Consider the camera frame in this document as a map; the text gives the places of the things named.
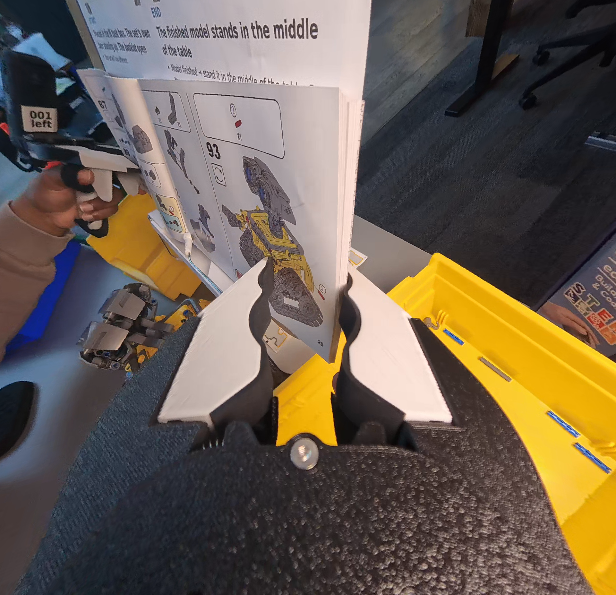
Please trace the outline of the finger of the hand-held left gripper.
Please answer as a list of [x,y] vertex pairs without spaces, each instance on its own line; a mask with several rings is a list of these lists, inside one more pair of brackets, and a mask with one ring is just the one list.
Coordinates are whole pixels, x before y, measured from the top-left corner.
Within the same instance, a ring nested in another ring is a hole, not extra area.
[[139,167],[122,154],[103,151],[79,151],[81,164],[84,168],[107,170],[111,172],[128,172],[139,170]]

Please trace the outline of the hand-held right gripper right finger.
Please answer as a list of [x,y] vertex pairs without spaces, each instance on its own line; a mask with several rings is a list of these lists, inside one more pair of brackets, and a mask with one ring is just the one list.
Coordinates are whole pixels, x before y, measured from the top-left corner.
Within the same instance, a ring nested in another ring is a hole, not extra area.
[[412,318],[361,273],[348,273],[339,322],[336,399],[353,424],[452,423]]

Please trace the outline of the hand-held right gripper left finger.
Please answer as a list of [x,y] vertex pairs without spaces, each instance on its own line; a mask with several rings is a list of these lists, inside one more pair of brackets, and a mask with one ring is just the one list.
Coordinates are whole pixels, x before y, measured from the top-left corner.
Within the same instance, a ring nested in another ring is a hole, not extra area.
[[264,258],[200,313],[158,422],[255,425],[267,414],[273,380],[262,338],[272,291],[273,261]]

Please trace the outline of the yellow storage bin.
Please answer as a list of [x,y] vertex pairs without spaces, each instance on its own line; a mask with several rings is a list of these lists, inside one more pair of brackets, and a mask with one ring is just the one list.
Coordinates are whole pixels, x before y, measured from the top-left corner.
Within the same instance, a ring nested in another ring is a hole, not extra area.
[[441,322],[419,330],[457,423],[412,424],[415,452],[323,452],[326,508],[289,520],[293,590],[615,594],[615,364],[439,254],[389,297]]
[[148,214],[155,209],[148,195],[127,196],[108,219],[108,235],[89,236],[87,242],[110,265],[167,298],[190,297],[200,280],[169,252],[151,226]]

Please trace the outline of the yellow tracked toy robot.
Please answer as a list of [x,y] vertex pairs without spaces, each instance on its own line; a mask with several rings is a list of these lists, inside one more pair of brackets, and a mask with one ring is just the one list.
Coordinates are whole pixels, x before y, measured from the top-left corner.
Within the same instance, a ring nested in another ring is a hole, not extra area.
[[157,300],[144,283],[112,292],[78,341],[80,357],[101,369],[137,373],[171,334],[195,317],[209,300],[184,299],[169,315],[157,315]]

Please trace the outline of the blue storage bin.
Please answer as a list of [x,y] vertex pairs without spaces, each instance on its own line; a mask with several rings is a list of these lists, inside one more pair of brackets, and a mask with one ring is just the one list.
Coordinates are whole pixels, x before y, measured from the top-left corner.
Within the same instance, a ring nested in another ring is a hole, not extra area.
[[56,274],[54,279],[42,292],[37,306],[34,308],[25,324],[7,344],[5,348],[6,355],[42,337],[80,251],[81,243],[73,239],[67,244],[64,251],[55,257]]

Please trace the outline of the building instruction booklet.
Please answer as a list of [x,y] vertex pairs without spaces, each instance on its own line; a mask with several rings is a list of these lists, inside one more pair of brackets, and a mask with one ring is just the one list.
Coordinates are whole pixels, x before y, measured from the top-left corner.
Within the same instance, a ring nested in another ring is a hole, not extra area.
[[331,360],[360,105],[334,87],[80,75],[185,254],[233,281],[271,258],[273,319]]

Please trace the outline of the person's left forearm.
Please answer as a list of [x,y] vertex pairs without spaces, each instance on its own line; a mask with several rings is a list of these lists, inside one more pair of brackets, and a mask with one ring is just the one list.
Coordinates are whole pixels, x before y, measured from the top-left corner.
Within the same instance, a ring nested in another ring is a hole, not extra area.
[[9,203],[1,207],[1,358],[56,275],[54,258],[72,232],[57,237],[21,220]]

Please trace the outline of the person's left hand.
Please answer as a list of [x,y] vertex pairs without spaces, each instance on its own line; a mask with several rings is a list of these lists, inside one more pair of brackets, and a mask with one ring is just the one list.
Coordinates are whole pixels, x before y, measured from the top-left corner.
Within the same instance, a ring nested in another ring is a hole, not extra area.
[[124,197],[114,188],[110,202],[96,198],[77,203],[76,192],[65,186],[61,168],[54,166],[38,174],[22,194],[11,201],[12,211],[32,227],[62,237],[74,227],[76,219],[103,220],[115,214]]

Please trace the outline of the white paper sheet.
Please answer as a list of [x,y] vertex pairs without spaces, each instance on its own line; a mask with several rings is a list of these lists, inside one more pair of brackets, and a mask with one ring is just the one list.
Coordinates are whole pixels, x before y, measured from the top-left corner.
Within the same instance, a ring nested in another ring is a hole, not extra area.
[[[368,256],[357,249],[351,247],[349,250],[349,265],[353,267],[361,266]],[[282,329],[282,327],[274,320],[271,320],[263,336],[264,343],[273,353],[278,353],[282,349],[285,342],[291,343],[290,332]]]

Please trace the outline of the small grey brick axle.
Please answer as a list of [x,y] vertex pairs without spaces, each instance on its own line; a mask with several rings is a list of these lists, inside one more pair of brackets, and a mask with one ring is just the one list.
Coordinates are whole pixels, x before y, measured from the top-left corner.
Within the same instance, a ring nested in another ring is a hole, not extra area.
[[485,357],[481,356],[479,357],[479,360],[481,363],[483,363],[485,366],[487,366],[488,368],[490,368],[493,372],[495,372],[497,375],[499,375],[501,378],[503,378],[505,381],[507,381],[508,383],[512,382],[512,377],[507,375],[503,370],[501,370],[500,368],[498,368],[495,364],[493,364],[491,361],[487,360]]

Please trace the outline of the white book stand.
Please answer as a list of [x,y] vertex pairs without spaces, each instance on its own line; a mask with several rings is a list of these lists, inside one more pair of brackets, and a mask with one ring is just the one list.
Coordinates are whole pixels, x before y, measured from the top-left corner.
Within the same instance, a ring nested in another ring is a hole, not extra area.
[[190,254],[186,255],[184,244],[172,237],[171,230],[167,229],[162,215],[158,210],[155,209],[151,211],[148,214],[148,218],[150,225],[158,233],[162,242],[172,251],[173,255],[186,264],[215,297],[221,295],[223,291],[234,283],[233,279],[227,276],[225,272],[201,252],[196,245],[193,245]]

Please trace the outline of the white paper sign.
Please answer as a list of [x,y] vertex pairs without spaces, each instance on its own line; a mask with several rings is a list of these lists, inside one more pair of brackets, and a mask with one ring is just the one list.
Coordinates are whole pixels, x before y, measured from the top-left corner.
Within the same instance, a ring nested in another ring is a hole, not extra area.
[[360,99],[372,0],[77,0],[117,77],[337,87]]

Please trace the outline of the robot kit box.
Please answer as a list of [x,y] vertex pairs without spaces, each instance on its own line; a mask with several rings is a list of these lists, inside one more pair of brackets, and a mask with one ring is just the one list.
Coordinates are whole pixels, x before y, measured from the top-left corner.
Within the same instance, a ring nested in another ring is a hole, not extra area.
[[615,236],[567,278],[538,313],[615,361]]

